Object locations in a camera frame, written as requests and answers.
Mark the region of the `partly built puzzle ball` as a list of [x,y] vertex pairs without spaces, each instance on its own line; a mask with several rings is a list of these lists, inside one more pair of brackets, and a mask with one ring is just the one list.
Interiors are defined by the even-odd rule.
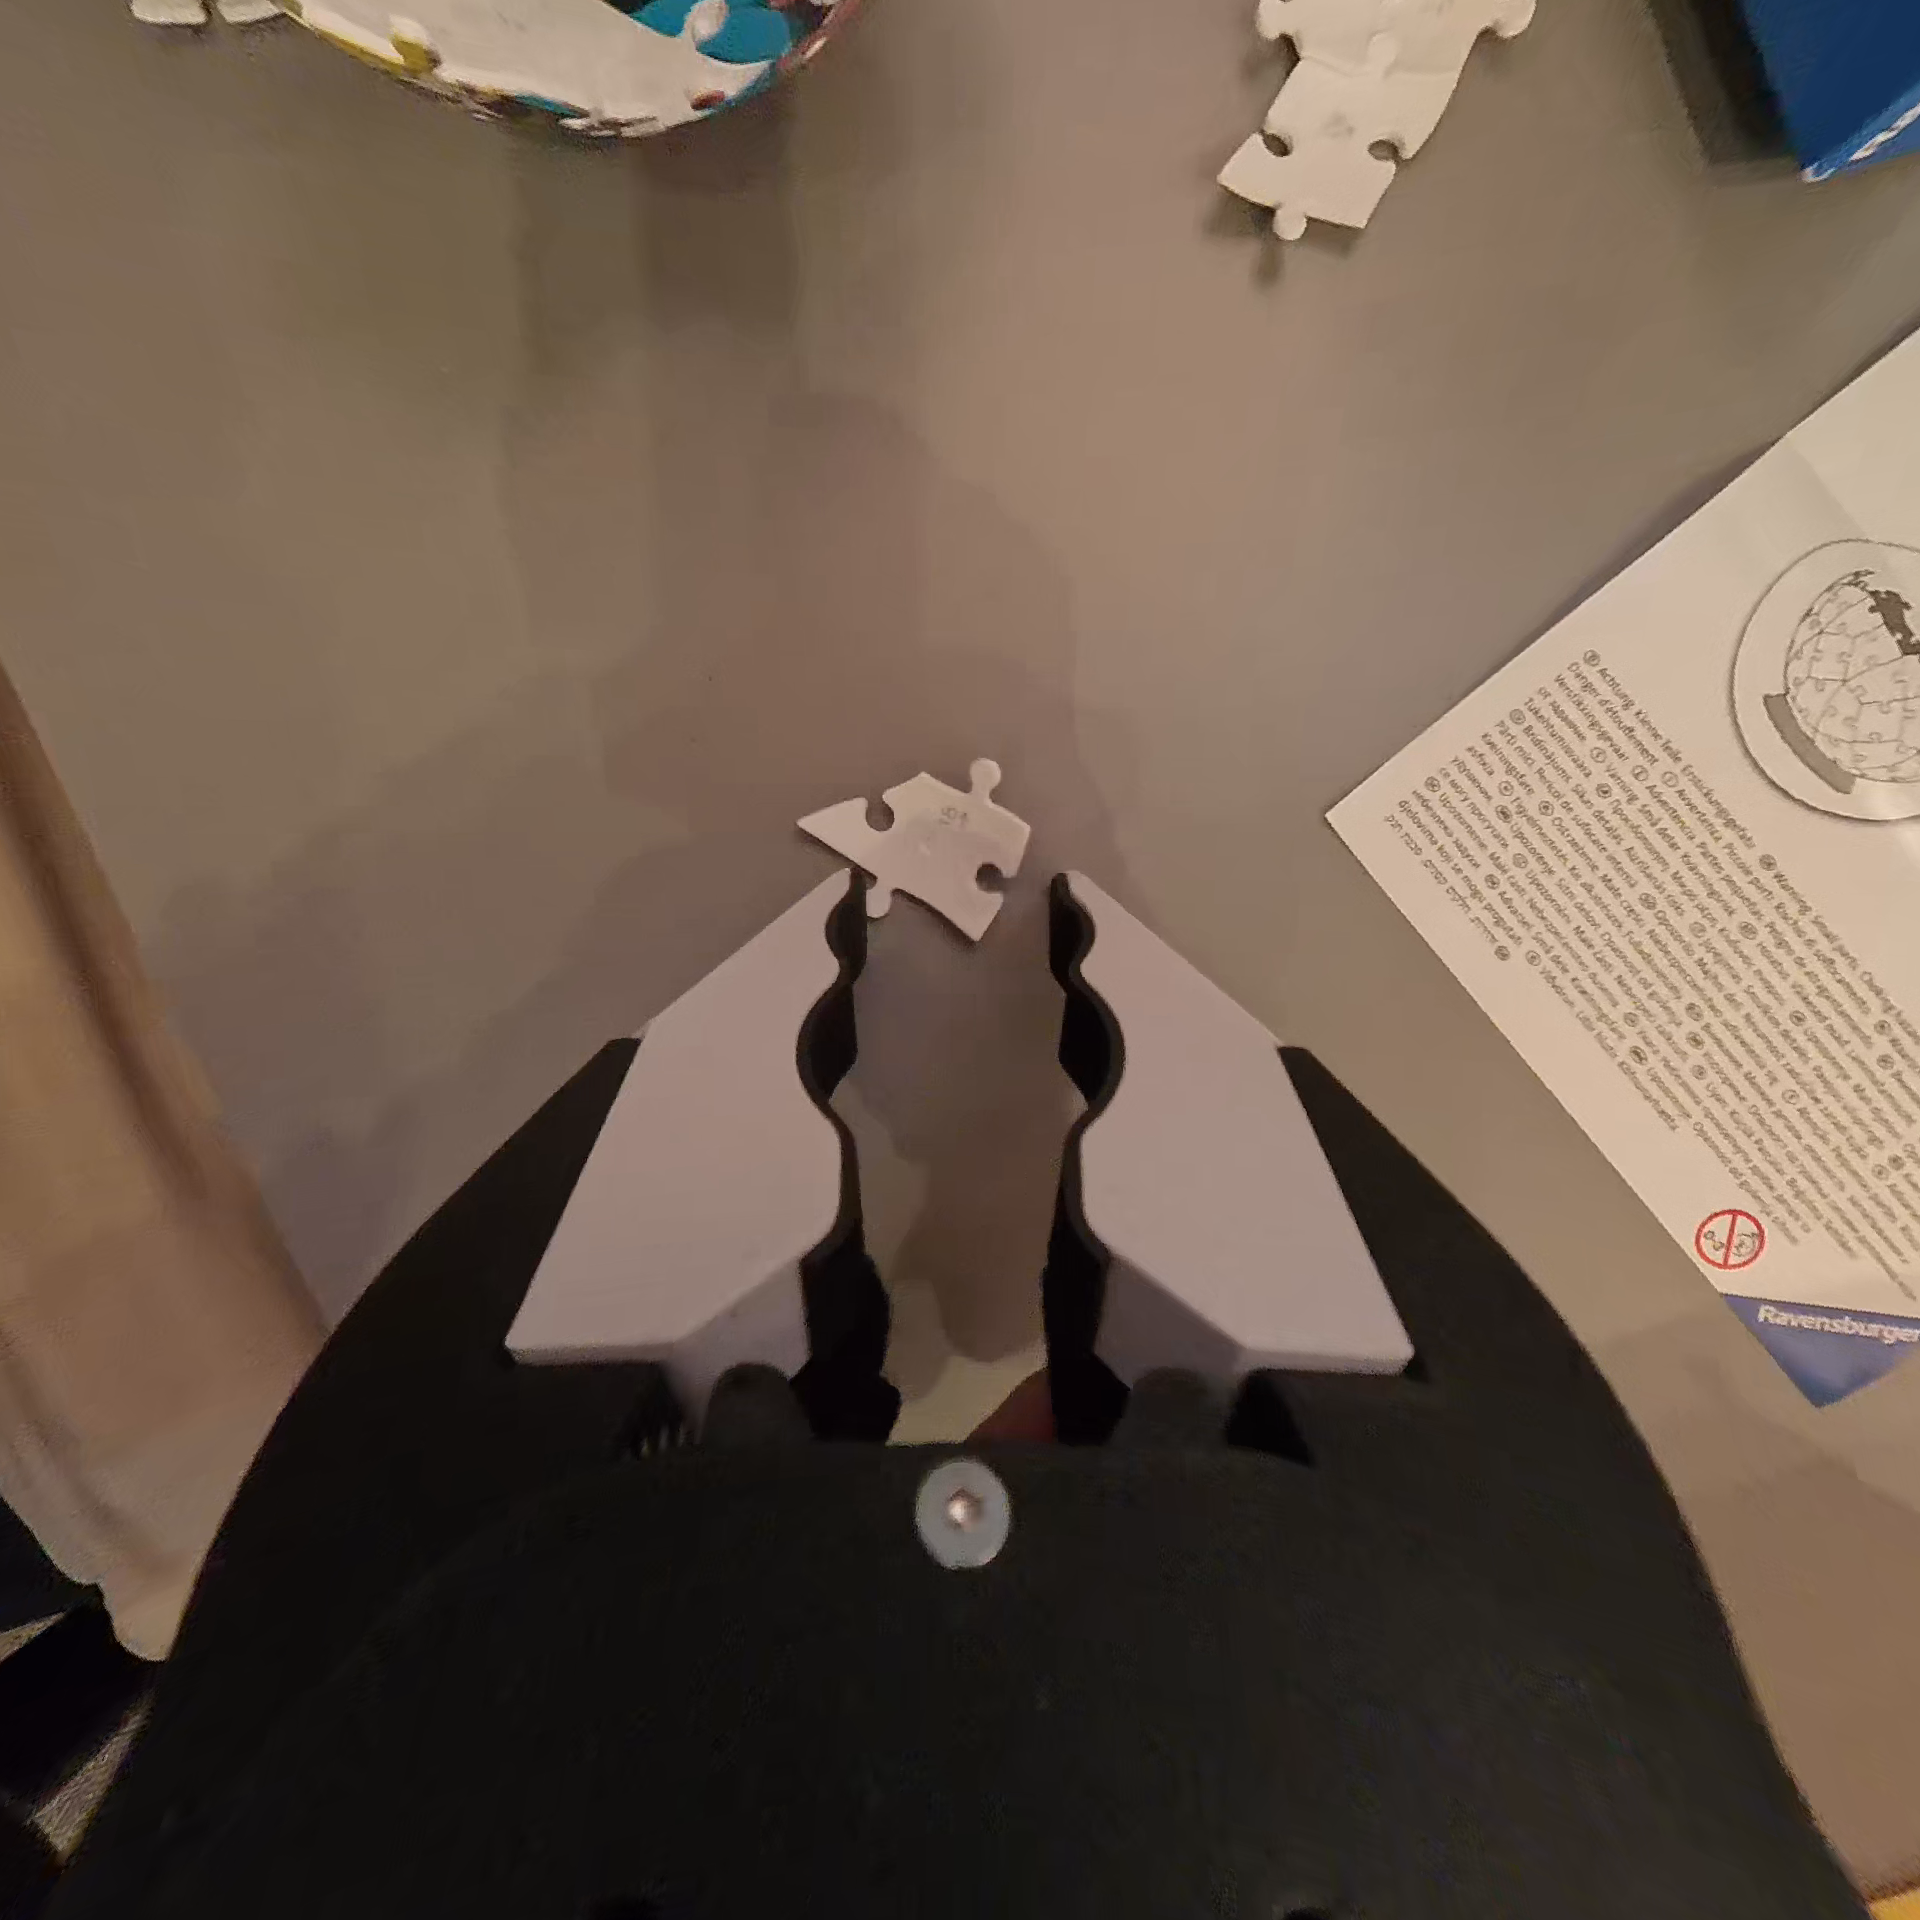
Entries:
[[579,139],[706,124],[794,79],[860,2],[278,2],[307,33],[487,117]]

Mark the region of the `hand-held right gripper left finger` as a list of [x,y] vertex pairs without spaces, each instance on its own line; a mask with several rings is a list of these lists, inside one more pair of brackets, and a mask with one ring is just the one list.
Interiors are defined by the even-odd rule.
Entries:
[[830,1104],[865,955],[865,880],[828,880],[641,1030],[505,1333],[517,1363],[652,1364],[687,1426],[759,1364],[819,1437],[891,1437],[891,1307]]

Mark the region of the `small joined puzzle piece cluster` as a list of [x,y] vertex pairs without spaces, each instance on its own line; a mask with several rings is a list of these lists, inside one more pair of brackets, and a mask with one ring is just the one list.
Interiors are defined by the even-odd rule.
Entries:
[[1256,2],[1256,36],[1292,66],[1217,186],[1284,242],[1364,229],[1443,117],[1482,36],[1515,38],[1534,2]]

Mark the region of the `white instruction leaflet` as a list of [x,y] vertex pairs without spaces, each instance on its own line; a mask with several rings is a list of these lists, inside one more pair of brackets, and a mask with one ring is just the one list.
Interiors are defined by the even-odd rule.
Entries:
[[1330,827],[1805,1405],[1917,1354],[1917,332]]

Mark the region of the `blue puzzle box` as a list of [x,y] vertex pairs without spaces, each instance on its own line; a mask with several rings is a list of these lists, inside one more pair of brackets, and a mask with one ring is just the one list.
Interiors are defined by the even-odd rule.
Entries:
[[1917,2],[1647,2],[1711,165],[1805,183],[1917,153]]

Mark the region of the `person's beige trouser leg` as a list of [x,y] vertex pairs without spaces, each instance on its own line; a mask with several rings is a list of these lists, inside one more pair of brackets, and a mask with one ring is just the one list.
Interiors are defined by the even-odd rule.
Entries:
[[325,1346],[251,1169],[3,679],[3,1504],[163,1661]]

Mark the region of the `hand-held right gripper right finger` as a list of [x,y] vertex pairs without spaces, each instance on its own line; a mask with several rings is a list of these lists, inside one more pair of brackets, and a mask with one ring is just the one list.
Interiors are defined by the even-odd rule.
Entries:
[[1252,1377],[1395,1377],[1399,1307],[1279,1038],[1082,872],[1050,884],[1068,1126],[1041,1266],[1052,1426],[1103,1442],[1173,1371],[1234,1421]]

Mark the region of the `person's black clothing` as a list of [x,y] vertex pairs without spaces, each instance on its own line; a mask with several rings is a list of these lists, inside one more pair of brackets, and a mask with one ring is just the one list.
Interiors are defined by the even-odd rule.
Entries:
[[17,1629],[29,1639],[3,1657],[3,1917],[34,1917],[60,1877],[34,1811],[148,1699],[154,1666],[117,1642],[101,1590],[3,1509],[3,1632]]

